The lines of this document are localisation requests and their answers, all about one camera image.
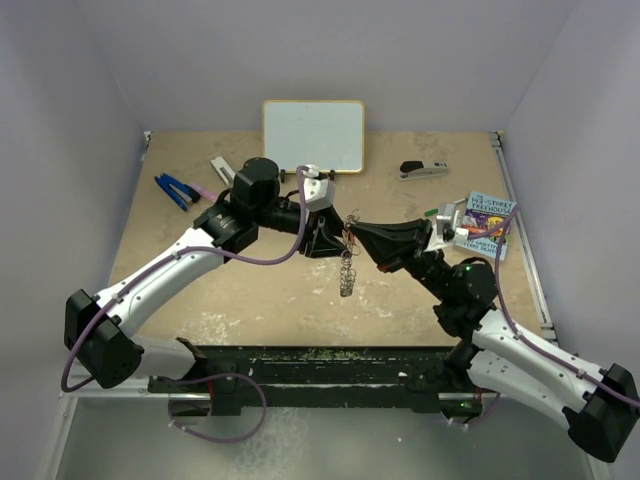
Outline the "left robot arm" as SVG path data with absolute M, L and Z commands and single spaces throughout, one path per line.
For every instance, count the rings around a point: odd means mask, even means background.
M 280 193 L 281 171 L 268 158 L 247 160 L 192 226 L 166 250 L 94 295 L 80 289 L 65 305 L 70 360 L 103 389 L 130 378 L 167 377 L 184 392 L 202 387 L 204 365 L 185 339 L 158 341 L 139 331 L 163 305 L 231 260 L 260 267 L 339 256 L 344 224 L 333 206 L 335 175 L 312 164 L 295 170 L 295 200 Z

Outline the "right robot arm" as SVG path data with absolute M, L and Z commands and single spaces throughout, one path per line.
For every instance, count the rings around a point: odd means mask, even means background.
M 491 264 L 479 257 L 448 264 L 431 245 L 429 221 L 357 222 L 349 230 L 380 271 L 404 270 L 437 299 L 438 323 L 459 340 L 444 369 L 452 389 L 475 385 L 505 395 L 558 423 L 592 457 L 618 458 L 639 421 L 629 370 L 586 361 L 515 322 Z

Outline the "black and grey stapler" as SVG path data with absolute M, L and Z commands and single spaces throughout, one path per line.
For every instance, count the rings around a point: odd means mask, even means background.
M 449 167 L 444 162 L 425 162 L 421 160 L 404 161 L 398 171 L 399 181 L 419 180 L 444 176 L 449 172 Z

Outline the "blue treehouse book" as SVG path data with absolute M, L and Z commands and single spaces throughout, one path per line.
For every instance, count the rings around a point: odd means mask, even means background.
M 472 236 L 485 233 L 503 223 L 515 206 L 516 203 L 513 201 L 472 191 L 461 221 L 461 227 L 469 231 L 469 239 L 462 244 L 462 247 L 494 259 L 503 228 L 495 230 L 488 236 L 479 238 L 472 238 Z

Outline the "small whiteboard on stand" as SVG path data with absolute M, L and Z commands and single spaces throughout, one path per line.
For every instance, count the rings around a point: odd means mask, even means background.
M 263 155 L 289 173 L 303 164 L 358 174 L 365 164 L 365 105 L 358 100 L 266 100 Z

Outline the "pink eraser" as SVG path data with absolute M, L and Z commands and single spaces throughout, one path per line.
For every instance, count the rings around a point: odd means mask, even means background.
M 216 193 L 213 193 L 202 186 L 199 186 L 197 184 L 192 184 L 191 188 L 195 190 L 202 198 L 206 199 L 211 203 L 215 203 L 218 199 L 218 195 Z

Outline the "blue stapler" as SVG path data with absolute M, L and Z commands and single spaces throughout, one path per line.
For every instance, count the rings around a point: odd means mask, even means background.
M 201 199 L 201 195 L 194 188 L 167 173 L 155 176 L 154 180 L 164 193 L 184 212 L 189 209 L 190 205 L 198 203 Z

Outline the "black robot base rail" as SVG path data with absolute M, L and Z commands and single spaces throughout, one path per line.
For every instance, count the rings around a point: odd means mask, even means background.
M 151 378 L 173 413 L 237 415 L 244 407 L 399 408 L 474 419 L 493 391 L 472 384 L 456 347 L 202 345 L 187 384 Z

